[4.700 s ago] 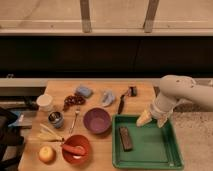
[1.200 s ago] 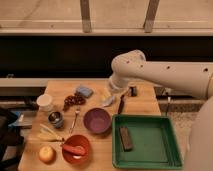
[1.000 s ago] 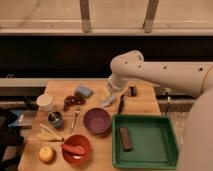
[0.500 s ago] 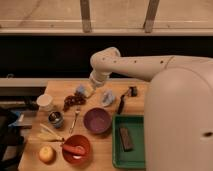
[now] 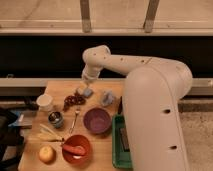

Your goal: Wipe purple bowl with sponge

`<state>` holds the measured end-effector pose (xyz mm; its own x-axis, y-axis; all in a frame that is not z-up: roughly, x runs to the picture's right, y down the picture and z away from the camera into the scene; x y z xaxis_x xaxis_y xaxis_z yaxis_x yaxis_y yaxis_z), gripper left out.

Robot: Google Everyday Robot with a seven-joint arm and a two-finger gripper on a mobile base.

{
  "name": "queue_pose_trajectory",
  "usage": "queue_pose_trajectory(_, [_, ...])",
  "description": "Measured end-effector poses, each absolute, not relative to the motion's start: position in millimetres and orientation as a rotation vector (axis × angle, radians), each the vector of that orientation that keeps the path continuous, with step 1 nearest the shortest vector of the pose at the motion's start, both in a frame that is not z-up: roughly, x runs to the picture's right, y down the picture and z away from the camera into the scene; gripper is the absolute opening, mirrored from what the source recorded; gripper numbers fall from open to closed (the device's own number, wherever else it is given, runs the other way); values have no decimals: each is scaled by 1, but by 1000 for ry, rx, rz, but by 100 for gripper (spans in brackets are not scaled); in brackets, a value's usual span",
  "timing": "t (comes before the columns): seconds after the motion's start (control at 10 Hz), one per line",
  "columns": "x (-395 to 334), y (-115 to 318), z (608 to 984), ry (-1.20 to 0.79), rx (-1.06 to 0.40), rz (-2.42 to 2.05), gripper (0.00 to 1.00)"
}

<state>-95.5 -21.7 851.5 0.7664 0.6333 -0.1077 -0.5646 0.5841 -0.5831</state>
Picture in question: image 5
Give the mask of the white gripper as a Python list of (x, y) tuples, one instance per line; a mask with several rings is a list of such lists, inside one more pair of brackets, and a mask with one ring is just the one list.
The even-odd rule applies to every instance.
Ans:
[[(98, 78), (98, 73), (94, 70), (90, 70), (88, 68), (84, 68), (82, 71), (82, 80), (85, 83), (92, 83)], [(86, 90), (93, 92), (93, 89), (91, 88), (90, 84), (86, 84)], [(83, 93), (83, 90), (81, 88), (77, 88), (76, 90), (79, 94)]]

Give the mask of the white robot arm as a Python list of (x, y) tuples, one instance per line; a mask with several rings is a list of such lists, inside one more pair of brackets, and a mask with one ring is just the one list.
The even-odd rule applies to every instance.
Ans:
[(190, 171), (178, 101), (191, 89), (192, 73), (177, 60), (113, 55), (105, 46), (83, 52), (82, 79), (102, 69), (126, 76), (122, 105), (134, 171)]

